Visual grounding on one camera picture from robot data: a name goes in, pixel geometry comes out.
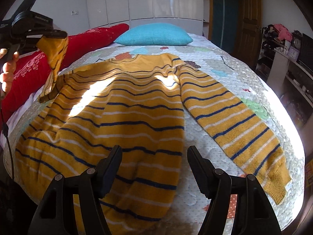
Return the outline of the left hand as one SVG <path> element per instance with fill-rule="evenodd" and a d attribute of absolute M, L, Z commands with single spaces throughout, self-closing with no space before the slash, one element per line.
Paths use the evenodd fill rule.
<path fill-rule="evenodd" d="M 16 51 L 12 55 L 12 59 L 4 63 L 1 73 L 1 100 L 10 92 L 14 79 L 14 72 L 16 70 L 16 62 L 19 60 L 19 52 Z"/>

